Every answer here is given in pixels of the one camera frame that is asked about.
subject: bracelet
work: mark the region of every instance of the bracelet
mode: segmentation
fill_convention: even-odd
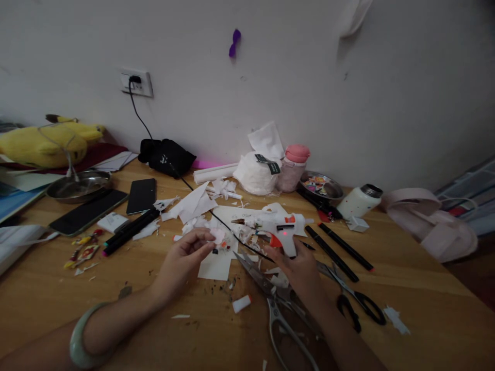
[[[69,344],[69,350],[71,354],[72,362],[79,368],[90,369],[94,367],[101,366],[104,364],[113,354],[114,349],[111,349],[104,355],[94,356],[86,352],[83,345],[83,332],[86,322],[88,322],[89,317],[96,312],[101,307],[104,307],[109,303],[102,302],[95,305],[93,308],[88,310],[82,317],[77,321],[76,327],[72,331],[71,342]]]

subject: stuffed toy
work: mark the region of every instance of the stuffed toy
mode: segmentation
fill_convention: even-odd
[[[59,168],[69,166],[64,148],[70,154],[73,165],[80,163],[88,147],[103,136],[105,128],[57,117],[60,120],[58,124],[25,127],[3,134],[0,137],[0,154],[26,166]]]

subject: wall outlet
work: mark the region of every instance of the wall outlet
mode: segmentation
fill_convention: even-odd
[[[153,98],[153,87],[151,86],[149,72],[120,68],[118,69],[118,74],[120,90],[124,93],[129,94],[129,77],[135,75],[141,77],[141,83],[130,83],[130,90],[133,95],[136,94]]]

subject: purple bow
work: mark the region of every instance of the purple bow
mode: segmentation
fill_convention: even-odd
[[[236,29],[234,31],[234,35],[232,36],[232,45],[230,46],[230,49],[228,50],[228,56],[231,58],[236,57],[236,44],[239,42],[241,39],[241,31]]]

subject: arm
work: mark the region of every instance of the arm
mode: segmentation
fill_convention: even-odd
[[[311,251],[298,239],[294,240],[298,252],[295,259],[287,258],[270,246],[265,246],[265,251],[284,271],[292,288],[320,325],[339,369],[341,371],[386,370],[383,363],[326,295]]]
[[[154,313],[163,309],[186,284],[191,273],[214,249],[215,237],[198,228],[176,242],[148,288],[97,310],[84,328],[85,350],[102,355],[115,348]],[[6,355],[0,370],[72,370],[69,342],[77,320]]]

